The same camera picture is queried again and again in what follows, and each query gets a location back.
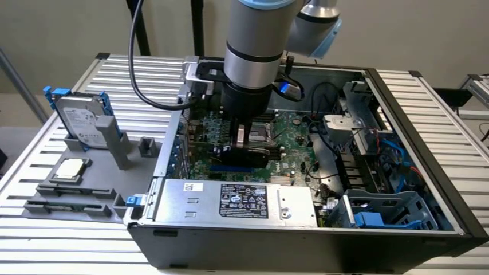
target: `robotic arm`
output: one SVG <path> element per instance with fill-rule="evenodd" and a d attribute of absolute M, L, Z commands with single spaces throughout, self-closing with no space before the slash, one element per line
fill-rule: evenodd
<path fill-rule="evenodd" d="M 247 138 L 267 110 L 284 50 L 323 58 L 342 26 L 336 0 L 235 0 L 227 40 L 222 105 Z"/>

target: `silver cylinder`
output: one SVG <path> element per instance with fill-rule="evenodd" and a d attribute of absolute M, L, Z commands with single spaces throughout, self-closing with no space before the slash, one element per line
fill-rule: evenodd
<path fill-rule="evenodd" d="M 296 17 L 291 26 L 287 50 L 311 56 L 334 28 L 336 21 L 316 23 Z"/>
<path fill-rule="evenodd" d="M 282 58 L 272 62 L 248 61 L 227 49 L 224 73 L 239 86 L 248 89 L 259 89 L 275 81 L 280 62 Z"/>
<path fill-rule="evenodd" d="M 336 3 L 338 0 L 311 0 L 300 12 L 316 18 L 335 18 L 340 16 Z"/>
<path fill-rule="evenodd" d="M 255 9 L 234 0 L 224 72 L 239 86 L 259 89 L 275 81 L 302 4 L 295 1 L 278 9 Z"/>

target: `warning label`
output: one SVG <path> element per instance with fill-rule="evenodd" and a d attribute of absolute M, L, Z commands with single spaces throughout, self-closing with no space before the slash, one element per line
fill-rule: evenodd
<path fill-rule="evenodd" d="M 267 186 L 222 184 L 220 215 L 268 219 Z"/>

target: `capacitor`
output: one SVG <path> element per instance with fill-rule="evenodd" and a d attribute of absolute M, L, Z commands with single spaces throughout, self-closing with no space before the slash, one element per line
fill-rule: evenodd
<path fill-rule="evenodd" d="M 295 125 L 295 126 L 300 126 L 300 124 L 302 124 L 303 122 L 299 120 L 299 119 L 294 119 L 292 120 L 292 124 Z"/>
<path fill-rule="evenodd" d="M 296 142 L 298 142 L 299 145 L 303 145 L 304 144 L 304 137 L 298 136 L 296 137 Z"/>

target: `white wall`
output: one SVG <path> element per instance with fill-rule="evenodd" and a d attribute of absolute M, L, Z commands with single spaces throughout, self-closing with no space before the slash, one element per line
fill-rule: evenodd
<path fill-rule="evenodd" d="M 445 87 L 489 73 L 488 0 L 339 2 L 344 25 L 322 63 L 419 70 Z M 230 4 L 206 0 L 208 55 L 224 54 Z M 190 1 L 147 0 L 144 12 L 154 54 L 192 54 Z M 127 54 L 130 24 L 124 0 L 0 1 L 0 46 L 36 92 L 71 87 L 96 53 Z M 2 73 L 0 84 L 15 91 Z"/>

